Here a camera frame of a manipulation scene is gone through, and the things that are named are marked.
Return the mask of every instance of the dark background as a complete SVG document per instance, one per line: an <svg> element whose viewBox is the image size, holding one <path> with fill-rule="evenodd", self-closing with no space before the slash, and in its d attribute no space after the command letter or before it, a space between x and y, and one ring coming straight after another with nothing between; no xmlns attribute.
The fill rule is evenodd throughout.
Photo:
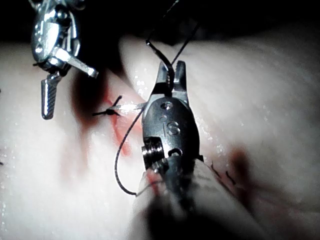
<svg viewBox="0 0 320 240"><path fill-rule="evenodd" d="M118 40L123 34L146 38L175 0L86 0L76 16L80 22L80 59L100 68L119 66ZM0 14L1 42L30 42L35 12L28 0L5 1ZM316 3L271 1L234 4L207 0L180 0L157 28L154 40L173 45L183 41L200 21L195 39L234 38L289 22L318 24Z"/></svg>

